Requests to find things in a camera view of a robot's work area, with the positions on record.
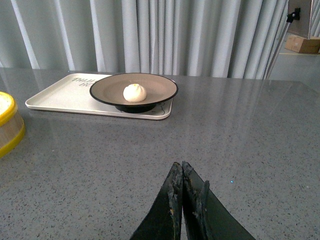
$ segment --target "tray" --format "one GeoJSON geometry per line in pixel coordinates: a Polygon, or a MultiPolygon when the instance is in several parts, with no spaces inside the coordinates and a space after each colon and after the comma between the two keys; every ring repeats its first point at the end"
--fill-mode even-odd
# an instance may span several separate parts
{"type": "Polygon", "coordinates": [[[162,120],[172,109],[173,99],[159,103],[150,111],[127,113],[112,105],[95,100],[89,92],[95,82],[111,75],[74,73],[70,74],[25,101],[34,110],[92,114],[134,119],[162,120]]]}

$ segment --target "speckled countertop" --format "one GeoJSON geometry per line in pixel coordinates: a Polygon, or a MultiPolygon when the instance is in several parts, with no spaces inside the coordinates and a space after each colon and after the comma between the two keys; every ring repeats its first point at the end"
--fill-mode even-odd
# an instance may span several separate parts
{"type": "Polygon", "coordinates": [[[0,239],[129,239],[174,161],[209,180],[257,240],[320,239],[320,96],[312,89],[172,76],[179,92],[160,121],[25,106],[68,74],[0,69],[0,91],[16,99],[26,125],[0,159],[0,239]]]}

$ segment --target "black stand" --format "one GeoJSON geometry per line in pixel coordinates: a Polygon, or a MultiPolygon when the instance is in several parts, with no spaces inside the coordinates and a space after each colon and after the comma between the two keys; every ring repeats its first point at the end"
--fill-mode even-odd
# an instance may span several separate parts
{"type": "Polygon", "coordinates": [[[300,8],[295,8],[294,9],[294,12],[290,13],[287,15],[287,19],[286,19],[286,23],[285,23],[285,26],[284,26],[284,29],[281,33],[281,36],[280,36],[280,39],[279,39],[279,42],[276,46],[276,49],[274,51],[274,54],[272,56],[272,59],[271,59],[271,62],[270,62],[270,65],[269,67],[267,68],[267,71],[266,71],[266,75],[265,77],[263,78],[264,80],[268,80],[269,77],[270,77],[270,74],[272,72],[272,69],[274,68],[274,65],[276,63],[276,60],[277,60],[277,57],[279,55],[279,52],[280,52],[280,48],[282,46],[282,44],[284,43],[284,39],[285,39],[285,35],[288,31],[288,28],[290,26],[290,24],[294,21],[294,20],[300,20],[300,11],[301,9],[300,8]]]}

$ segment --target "curtain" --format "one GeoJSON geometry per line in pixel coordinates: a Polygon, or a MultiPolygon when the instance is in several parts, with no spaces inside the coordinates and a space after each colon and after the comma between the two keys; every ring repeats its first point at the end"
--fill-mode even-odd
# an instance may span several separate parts
{"type": "Polygon", "coordinates": [[[311,36],[320,37],[320,0],[313,0],[310,33],[311,36]]]}
{"type": "Polygon", "coordinates": [[[285,4],[1,0],[0,67],[262,79],[285,4]]]}

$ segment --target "bowl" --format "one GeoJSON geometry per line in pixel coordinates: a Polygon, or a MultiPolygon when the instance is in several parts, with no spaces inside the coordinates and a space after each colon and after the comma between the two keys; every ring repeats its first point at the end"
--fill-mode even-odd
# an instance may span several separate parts
{"type": "Polygon", "coordinates": [[[105,77],[90,87],[90,94],[95,100],[133,114],[150,111],[156,104],[172,99],[177,93],[178,86],[173,80],[149,73],[116,74],[105,77]],[[145,100],[129,102],[124,98],[124,89],[130,84],[139,84],[145,88],[145,100]]]}

